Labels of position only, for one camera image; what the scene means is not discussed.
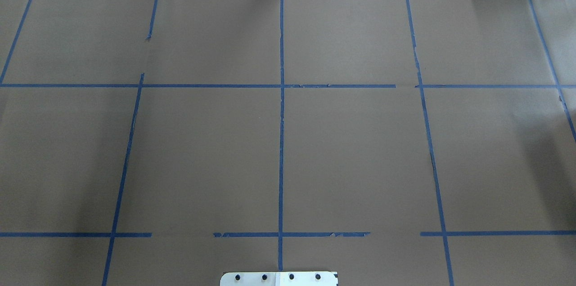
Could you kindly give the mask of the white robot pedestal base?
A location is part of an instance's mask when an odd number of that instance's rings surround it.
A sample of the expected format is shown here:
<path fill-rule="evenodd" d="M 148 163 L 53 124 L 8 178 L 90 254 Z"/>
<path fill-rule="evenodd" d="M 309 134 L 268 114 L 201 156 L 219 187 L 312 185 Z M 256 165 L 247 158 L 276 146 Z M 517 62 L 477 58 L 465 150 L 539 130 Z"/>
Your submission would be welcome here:
<path fill-rule="evenodd" d="M 220 286 L 338 286 L 337 272 L 229 272 L 220 278 Z"/>

